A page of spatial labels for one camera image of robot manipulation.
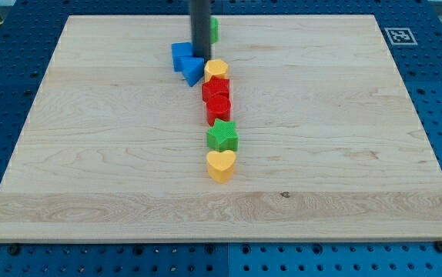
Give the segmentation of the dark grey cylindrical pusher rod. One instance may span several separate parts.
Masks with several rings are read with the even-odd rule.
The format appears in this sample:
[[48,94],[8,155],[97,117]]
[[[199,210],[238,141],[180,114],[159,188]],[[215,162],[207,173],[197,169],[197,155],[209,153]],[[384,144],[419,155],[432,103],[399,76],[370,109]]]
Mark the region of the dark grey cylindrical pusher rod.
[[193,55],[204,60],[211,59],[210,9],[209,0],[189,1]]

